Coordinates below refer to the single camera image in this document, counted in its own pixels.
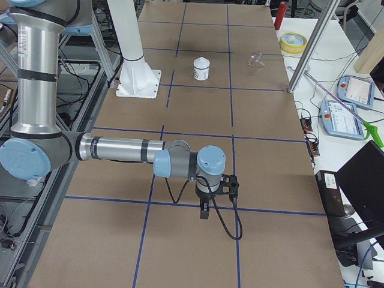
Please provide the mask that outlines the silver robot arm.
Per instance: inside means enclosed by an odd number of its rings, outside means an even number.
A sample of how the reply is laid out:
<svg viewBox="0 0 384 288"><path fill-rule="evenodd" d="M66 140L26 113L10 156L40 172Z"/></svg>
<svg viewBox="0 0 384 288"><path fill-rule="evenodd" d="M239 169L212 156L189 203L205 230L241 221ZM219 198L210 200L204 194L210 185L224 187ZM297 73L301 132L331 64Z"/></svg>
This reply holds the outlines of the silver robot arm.
<svg viewBox="0 0 384 288"><path fill-rule="evenodd" d="M1 146L1 165L22 180L37 179L67 163L88 159L150 163L163 178L196 184L200 216L222 193L224 152L206 146L192 152L182 140L96 137L63 131L56 124L59 36L67 29L92 32L91 1L11 1L10 17L18 28L18 120Z"/></svg>

